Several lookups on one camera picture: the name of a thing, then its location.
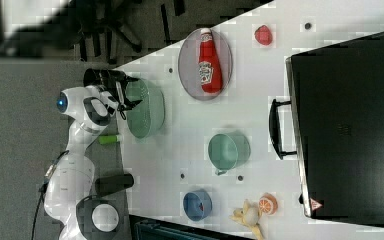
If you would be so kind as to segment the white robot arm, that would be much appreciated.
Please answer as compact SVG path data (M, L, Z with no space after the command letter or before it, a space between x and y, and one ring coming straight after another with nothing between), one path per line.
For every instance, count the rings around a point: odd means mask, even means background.
M91 193L95 165L87 148L107 128L117 111L131 110L126 88L134 77L115 77L108 86L88 85L60 92L57 108L73 119L65 150L53 161L42 185L44 211L63 224L58 240L113 240L120 215L109 201Z

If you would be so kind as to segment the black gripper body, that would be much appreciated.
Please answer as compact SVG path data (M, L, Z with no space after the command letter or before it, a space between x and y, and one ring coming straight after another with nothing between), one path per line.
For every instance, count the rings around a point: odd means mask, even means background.
M129 77L125 73L104 73L102 82L107 94L104 104L110 113L122 113L129 109L129 100L126 97L126 87Z

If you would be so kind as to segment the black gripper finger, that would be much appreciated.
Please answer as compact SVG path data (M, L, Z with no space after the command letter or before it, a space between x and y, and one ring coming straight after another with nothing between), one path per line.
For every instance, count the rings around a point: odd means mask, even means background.
M138 78L135 78L135 77L130 77L130 76L126 76L124 78L124 82L127 84L127 83L130 83L130 82L136 82L138 81L139 79Z
M121 110L122 111L130 111L130 110L134 109L141 102L142 102L142 100L135 100L135 101L125 100L124 103L121 105Z

